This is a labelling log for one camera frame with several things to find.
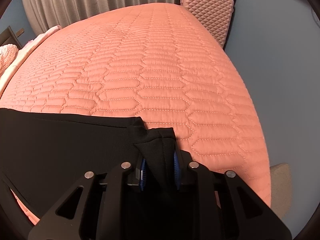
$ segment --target black metal bracket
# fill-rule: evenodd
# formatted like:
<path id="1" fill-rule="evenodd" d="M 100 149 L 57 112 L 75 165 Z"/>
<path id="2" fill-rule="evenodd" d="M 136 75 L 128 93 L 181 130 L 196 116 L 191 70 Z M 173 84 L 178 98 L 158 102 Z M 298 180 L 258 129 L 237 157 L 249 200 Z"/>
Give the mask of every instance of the black metal bracket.
<path id="1" fill-rule="evenodd" d="M 174 156 L 177 193 L 196 192 L 194 239 L 292 240 L 289 229 L 234 171 L 212 172 L 177 147 Z M 119 164 L 105 174 L 87 172 L 41 218 L 28 240 L 124 239 L 124 189 L 143 191 L 143 160 Z"/>

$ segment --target pink suitcase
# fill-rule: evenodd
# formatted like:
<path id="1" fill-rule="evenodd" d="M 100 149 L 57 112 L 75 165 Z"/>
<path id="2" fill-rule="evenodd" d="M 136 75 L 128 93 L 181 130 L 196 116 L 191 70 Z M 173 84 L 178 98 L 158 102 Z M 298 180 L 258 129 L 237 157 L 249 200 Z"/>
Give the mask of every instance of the pink suitcase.
<path id="1" fill-rule="evenodd" d="M 228 35 L 234 1 L 180 0 L 180 3 L 202 23 L 223 48 Z"/>

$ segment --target blue wall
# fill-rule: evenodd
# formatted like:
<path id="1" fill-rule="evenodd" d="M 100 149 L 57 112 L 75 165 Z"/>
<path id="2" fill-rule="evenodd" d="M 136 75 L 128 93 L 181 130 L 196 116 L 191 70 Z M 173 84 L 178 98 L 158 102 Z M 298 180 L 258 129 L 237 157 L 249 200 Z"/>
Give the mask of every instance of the blue wall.
<path id="1" fill-rule="evenodd" d="M 320 201 L 320 28 L 306 0 L 237 0 L 226 53 L 242 76 L 270 165 L 287 162 L 296 236 Z"/>
<path id="2" fill-rule="evenodd" d="M 34 34 L 23 8 L 22 0 L 12 0 L 3 16 L 0 19 L 0 33 L 10 26 L 14 33 L 24 28 L 24 33 L 18 38 L 24 46 L 28 41 L 33 40 Z"/>

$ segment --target beige chair cushion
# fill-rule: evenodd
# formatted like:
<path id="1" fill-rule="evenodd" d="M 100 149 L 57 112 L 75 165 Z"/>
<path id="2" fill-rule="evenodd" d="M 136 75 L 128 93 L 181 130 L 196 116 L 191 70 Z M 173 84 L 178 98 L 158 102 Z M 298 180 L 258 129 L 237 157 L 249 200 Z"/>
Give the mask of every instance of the beige chair cushion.
<path id="1" fill-rule="evenodd" d="M 271 174 L 271 209 L 283 218 L 292 202 L 292 182 L 290 166 L 280 163 L 270 167 Z"/>

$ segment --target orange quilted bedspread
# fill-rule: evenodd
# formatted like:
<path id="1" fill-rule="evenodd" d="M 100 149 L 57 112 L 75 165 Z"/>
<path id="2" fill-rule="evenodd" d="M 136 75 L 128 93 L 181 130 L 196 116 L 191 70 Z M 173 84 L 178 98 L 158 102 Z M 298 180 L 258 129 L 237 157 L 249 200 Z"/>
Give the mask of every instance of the orange quilted bedspread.
<path id="1" fill-rule="evenodd" d="M 270 206 L 265 140 L 249 93 L 209 32 L 185 8 L 154 3 L 74 23 L 46 39 L 9 82 L 0 107 L 141 116 L 174 127 L 209 169 L 232 169 Z"/>

